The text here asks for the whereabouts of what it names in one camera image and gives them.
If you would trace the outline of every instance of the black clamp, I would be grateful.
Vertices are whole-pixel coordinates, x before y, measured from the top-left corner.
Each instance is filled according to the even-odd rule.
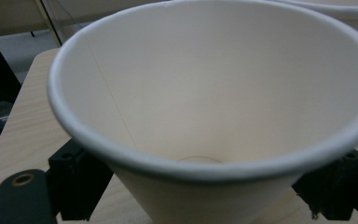
[[[350,220],[358,211],[358,151],[303,175],[293,189],[316,219],[321,213],[328,220]]]
[[[0,224],[89,220],[113,172],[73,140],[48,159],[50,169],[27,170],[0,185]]]

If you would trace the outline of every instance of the floor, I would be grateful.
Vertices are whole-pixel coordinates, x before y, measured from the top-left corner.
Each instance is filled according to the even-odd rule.
[[[24,81],[34,57],[57,45],[49,30],[0,36],[0,51],[20,83]],[[0,102],[0,133],[5,127],[12,104]]]

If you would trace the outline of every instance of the paper cup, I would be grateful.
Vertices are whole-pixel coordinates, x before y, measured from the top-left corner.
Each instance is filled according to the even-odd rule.
[[[309,8],[347,23],[358,31],[358,0],[269,0]]]
[[[249,223],[358,144],[358,33],[267,1],[135,7],[63,45],[48,97],[155,223]]]

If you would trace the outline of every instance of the cup bottom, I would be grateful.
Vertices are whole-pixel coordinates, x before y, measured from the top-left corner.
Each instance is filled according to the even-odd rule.
[[[189,162],[189,163],[222,163],[221,161],[215,160],[213,158],[203,157],[203,156],[186,157],[180,159],[179,161]]]

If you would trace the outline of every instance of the table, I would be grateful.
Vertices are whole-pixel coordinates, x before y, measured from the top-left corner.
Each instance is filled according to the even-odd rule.
[[[49,66],[58,49],[35,57],[19,97],[13,106],[0,137],[0,183],[10,175],[26,169],[48,169],[48,158],[66,143],[70,136],[56,121],[47,99]],[[81,223],[67,221],[60,223]],[[142,208],[114,176],[98,203],[89,223],[152,224]],[[322,215],[311,219],[308,206],[289,189],[268,208],[255,224],[328,224]],[[354,212],[349,222],[358,223]]]

